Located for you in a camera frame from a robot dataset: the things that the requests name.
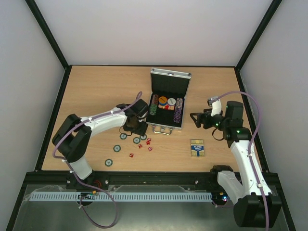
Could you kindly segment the aluminium poker case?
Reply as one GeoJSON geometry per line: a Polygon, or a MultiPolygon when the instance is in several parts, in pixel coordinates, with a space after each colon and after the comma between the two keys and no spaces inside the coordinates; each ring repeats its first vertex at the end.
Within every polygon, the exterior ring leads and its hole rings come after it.
{"type": "Polygon", "coordinates": [[[182,129],[191,73],[151,68],[151,97],[146,122],[153,133],[170,135],[182,129]]]}

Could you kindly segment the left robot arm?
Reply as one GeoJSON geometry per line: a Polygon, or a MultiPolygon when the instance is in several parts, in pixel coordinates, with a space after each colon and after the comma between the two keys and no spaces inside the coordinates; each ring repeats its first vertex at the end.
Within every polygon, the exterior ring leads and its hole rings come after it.
{"type": "Polygon", "coordinates": [[[84,180],[93,170],[85,158],[85,152],[90,138],[111,128],[123,128],[124,131],[144,136],[148,124],[144,121],[149,111],[149,105],[138,99],[132,104],[119,104],[113,109],[88,117],[69,115],[62,123],[52,139],[56,151],[69,164],[70,169],[84,180]]]}

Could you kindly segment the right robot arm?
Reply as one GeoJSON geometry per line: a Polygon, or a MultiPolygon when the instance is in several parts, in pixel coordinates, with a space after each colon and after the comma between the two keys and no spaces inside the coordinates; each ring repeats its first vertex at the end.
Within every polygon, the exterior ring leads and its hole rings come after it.
{"type": "Polygon", "coordinates": [[[210,184],[225,190],[233,203],[234,219],[239,227],[272,228],[282,203],[273,195],[258,167],[251,132],[243,127],[244,105],[228,101],[223,112],[220,101],[211,99],[209,106],[201,113],[191,113],[190,117],[198,128],[215,128],[223,133],[241,177],[237,180],[228,166],[216,166],[210,184]]]}

